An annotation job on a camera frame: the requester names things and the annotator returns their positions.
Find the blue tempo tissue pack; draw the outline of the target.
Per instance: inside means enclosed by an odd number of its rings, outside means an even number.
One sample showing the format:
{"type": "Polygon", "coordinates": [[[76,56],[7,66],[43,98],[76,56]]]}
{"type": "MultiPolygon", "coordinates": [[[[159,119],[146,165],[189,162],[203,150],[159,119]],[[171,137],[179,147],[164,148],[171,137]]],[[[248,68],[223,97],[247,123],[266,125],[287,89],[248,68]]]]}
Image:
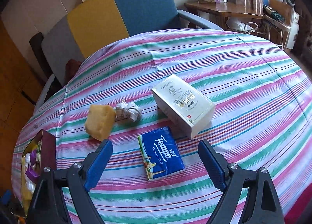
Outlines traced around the blue tempo tissue pack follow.
{"type": "Polygon", "coordinates": [[[169,127],[139,135],[138,142],[149,180],[184,170],[184,163],[169,127]]]}

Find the purple packet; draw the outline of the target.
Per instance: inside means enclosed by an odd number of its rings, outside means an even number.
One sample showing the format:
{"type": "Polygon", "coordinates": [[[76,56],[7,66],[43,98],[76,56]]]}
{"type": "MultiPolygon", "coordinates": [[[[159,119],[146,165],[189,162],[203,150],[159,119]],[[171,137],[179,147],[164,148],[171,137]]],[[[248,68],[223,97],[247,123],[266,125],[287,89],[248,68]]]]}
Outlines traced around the purple packet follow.
{"type": "Polygon", "coordinates": [[[28,152],[25,156],[25,175],[33,183],[37,183],[39,178],[39,163],[35,161],[36,159],[36,149],[28,152]]]}

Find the white gold carton box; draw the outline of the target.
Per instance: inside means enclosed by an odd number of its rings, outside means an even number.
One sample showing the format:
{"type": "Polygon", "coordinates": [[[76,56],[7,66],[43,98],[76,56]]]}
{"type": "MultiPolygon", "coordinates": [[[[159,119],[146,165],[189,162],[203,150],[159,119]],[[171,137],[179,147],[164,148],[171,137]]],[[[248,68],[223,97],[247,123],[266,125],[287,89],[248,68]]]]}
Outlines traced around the white gold carton box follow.
{"type": "Polygon", "coordinates": [[[151,91],[159,109],[190,140],[205,130],[213,118],[214,102],[174,74],[151,91]]]}

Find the striped pink green bedsheet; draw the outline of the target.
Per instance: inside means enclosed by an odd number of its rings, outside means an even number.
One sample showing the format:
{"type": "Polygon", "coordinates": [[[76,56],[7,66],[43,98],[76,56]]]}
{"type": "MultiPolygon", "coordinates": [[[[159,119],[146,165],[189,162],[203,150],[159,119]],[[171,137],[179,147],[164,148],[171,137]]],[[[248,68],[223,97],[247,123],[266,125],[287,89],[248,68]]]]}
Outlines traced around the striped pink green bedsheet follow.
{"type": "Polygon", "coordinates": [[[311,200],[311,81],[268,40],[177,29],[99,49],[21,130],[11,175],[19,200],[39,132],[54,136],[58,169],[97,149],[85,128],[92,105],[117,113],[113,152],[89,192],[105,223],[206,223],[233,174],[207,173],[203,141],[231,169],[271,180],[280,222],[297,222],[311,200]]]}

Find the yellow sponge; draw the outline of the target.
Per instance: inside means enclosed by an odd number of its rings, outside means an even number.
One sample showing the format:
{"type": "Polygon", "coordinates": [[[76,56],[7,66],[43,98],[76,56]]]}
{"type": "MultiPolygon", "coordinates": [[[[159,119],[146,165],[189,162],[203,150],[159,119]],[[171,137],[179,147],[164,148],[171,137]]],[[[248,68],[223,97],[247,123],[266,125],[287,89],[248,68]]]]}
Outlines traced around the yellow sponge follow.
{"type": "Polygon", "coordinates": [[[107,140],[115,123],[115,111],[109,105],[91,105],[85,122],[85,131],[92,138],[107,140]]]}

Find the wooden side table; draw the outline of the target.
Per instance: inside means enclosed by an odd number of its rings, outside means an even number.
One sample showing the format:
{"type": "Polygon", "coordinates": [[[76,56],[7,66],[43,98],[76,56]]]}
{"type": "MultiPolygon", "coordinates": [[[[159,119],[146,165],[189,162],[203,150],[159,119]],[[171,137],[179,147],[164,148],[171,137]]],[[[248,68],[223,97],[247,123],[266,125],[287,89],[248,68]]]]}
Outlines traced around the wooden side table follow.
{"type": "Polygon", "coordinates": [[[246,8],[242,5],[234,3],[198,3],[187,2],[184,3],[186,9],[195,15],[198,15],[198,11],[212,14],[217,18],[218,25],[222,28],[226,28],[226,20],[229,17],[234,18],[247,18],[247,19],[262,19],[263,15],[257,13],[255,10],[246,8]]]}

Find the wooden shelf with clutter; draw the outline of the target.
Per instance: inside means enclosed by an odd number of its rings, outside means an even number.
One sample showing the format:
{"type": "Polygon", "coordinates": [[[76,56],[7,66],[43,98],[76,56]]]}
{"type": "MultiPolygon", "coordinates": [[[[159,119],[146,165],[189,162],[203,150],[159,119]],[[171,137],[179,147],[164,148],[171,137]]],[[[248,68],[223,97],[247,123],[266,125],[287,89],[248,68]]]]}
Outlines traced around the wooden shelf with clutter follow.
{"type": "Polygon", "coordinates": [[[299,32],[299,14],[295,11],[295,0],[268,0],[263,10],[266,38],[282,50],[294,48],[299,32]]]}

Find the gold metal tin box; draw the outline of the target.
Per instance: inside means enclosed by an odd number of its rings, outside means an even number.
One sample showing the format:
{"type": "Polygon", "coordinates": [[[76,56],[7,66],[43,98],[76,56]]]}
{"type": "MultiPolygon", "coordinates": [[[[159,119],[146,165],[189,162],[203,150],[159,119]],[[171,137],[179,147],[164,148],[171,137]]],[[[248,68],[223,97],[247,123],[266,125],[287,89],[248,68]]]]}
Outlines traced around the gold metal tin box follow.
{"type": "Polygon", "coordinates": [[[46,166],[56,168],[56,137],[42,129],[30,140],[22,154],[21,198],[25,213],[46,166]]]}

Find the small green white box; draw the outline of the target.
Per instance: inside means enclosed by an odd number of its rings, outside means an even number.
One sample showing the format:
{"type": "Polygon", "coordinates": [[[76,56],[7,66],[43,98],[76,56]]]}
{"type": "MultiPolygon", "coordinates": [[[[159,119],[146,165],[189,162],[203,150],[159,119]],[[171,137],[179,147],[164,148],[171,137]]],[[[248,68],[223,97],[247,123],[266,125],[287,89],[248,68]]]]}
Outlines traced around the small green white box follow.
{"type": "Polygon", "coordinates": [[[42,141],[38,141],[38,145],[36,148],[36,159],[35,161],[40,163],[41,161],[41,146],[42,146],[42,141]]]}

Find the dark red cushion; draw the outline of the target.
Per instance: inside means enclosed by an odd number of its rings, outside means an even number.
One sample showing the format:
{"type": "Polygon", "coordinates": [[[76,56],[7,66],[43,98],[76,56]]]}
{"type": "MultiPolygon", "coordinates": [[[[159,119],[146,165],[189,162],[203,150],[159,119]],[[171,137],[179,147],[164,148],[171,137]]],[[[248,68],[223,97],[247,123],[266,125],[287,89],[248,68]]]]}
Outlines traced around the dark red cushion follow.
{"type": "Polygon", "coordinates": [[[66,83],[68,83],[70,80],[72,80],[72,78],[76,75],[81,64],[82,64],[82,62],[74,60],[74,59],[70,59],[66,63],[66,67],[65,67],[65,81],[66,81],[66,83]]]}

